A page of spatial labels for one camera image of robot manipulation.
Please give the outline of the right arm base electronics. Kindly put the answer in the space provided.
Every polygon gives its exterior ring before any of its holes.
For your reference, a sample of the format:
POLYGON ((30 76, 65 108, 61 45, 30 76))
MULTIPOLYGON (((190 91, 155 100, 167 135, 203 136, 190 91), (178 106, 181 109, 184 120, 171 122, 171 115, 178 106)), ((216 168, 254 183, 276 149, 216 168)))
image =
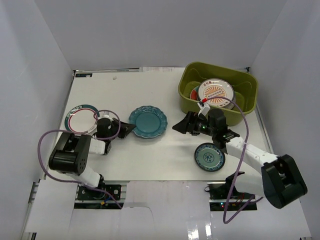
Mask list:
MULTIPOLYGON (((209 207, 211 212, 223 212, 226 206, 227 196, 229 190, 226 187, 225 182, 211 182, 205 188, 204 191, 209 194, 209 207)), ((238 192, 233 190, 229 204, 228 211, 238 211, 250 198, 249 193, 238 192)))

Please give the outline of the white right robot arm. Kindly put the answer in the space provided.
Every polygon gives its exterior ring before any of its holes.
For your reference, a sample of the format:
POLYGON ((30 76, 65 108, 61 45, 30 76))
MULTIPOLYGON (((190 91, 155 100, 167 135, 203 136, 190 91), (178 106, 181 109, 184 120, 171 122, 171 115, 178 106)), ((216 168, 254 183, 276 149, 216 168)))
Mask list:
POLYGON ((204 134, 212 138, 212 142, 200 144, 194 152, 194 160, 202 170, 220 170, 229 155, 259 173, 255 176, 239 171, 225 179, 226 195, 233 200, 245 192, 266 198, 272 206, 281 209, 308 192, 301 172, 290 155, 278 156, 246 143, 239 134, 228 128, 226 117, 220 109, 209 110, 208 116, 189 111, 172 128, 181 134, 204 134))

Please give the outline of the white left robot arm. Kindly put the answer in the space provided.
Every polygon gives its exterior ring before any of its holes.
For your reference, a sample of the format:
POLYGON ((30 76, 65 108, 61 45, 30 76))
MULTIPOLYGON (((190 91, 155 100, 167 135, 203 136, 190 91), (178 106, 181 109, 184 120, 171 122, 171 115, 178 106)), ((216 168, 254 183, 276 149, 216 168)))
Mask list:
POLYGON ((136 125, 108 117, 101 117, 96 123, 96 132, 92 136, 62 133, 49 157, 48 166, 53 171, 68 175, 81 185, 89 186, 90 196, 99 200, 106 193, 104 177, 87 165, 88 156, 107 155, 112 147, 111 141, 115 138, 126 138, 136 125))

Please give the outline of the orange sunburst plate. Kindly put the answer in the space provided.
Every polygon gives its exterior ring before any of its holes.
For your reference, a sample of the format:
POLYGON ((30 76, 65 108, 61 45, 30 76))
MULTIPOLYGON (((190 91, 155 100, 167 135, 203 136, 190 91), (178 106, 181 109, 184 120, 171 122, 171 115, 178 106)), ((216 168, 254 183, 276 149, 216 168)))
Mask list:
MULTIPOLYGON (((236 99, 235 91, 233 87, 225 80, 218 78, 211 78, 203 81, 198 88, 199 100, 212 97, 225 97, 232 101, 236 99)), ((214 98, 208 101, 208 104, 212 107, 219 107, 224 98, 214 98)))

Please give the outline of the red teal floral plate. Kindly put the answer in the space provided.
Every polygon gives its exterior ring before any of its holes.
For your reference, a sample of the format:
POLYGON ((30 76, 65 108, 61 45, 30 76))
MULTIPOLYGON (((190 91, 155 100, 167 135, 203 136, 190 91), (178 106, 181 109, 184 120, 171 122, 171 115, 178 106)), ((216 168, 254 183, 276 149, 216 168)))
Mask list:
POLYGON ((189 98, 191 100, 195 100, 195 101, 198 101, 199 100, 199 94, 198 94, 198 90, 199 90, 199 87, 196 86, 195 88, 192 89, 191 93, 190 93, 190 96, 189 98))

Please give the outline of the grey deer plate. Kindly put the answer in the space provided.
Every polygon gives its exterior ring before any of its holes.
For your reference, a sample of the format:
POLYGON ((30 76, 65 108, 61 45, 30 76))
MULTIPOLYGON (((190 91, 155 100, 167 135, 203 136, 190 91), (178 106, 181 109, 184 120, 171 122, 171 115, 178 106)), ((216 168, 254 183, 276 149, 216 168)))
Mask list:
POLYGON ((235 107, 235 105, 231 101, 226 99, 219 103, 218 106, 228 110, 232 110, 235 107))

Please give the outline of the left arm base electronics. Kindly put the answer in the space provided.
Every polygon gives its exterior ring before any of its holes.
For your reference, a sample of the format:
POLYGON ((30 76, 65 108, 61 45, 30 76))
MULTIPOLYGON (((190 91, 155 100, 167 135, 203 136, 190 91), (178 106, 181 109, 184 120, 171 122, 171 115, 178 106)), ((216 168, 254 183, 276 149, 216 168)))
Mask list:
POLYGON ((75 209, 88 210, 120 210, 124 205, 121 184, 104 184, 105 192, 79 186, 75 197, 75 209))

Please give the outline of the teal scalloped plate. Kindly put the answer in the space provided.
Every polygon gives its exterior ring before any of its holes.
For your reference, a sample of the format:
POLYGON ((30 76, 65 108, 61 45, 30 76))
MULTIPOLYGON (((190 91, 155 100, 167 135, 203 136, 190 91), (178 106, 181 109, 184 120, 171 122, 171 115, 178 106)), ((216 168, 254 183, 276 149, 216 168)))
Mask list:
POLYGON ((135 125, 134 134, 143 139, 153 139, 161 136, 168 126, 165 113, 152 105, 143 105, 136 108, 129 115, 128 121, 135 125))

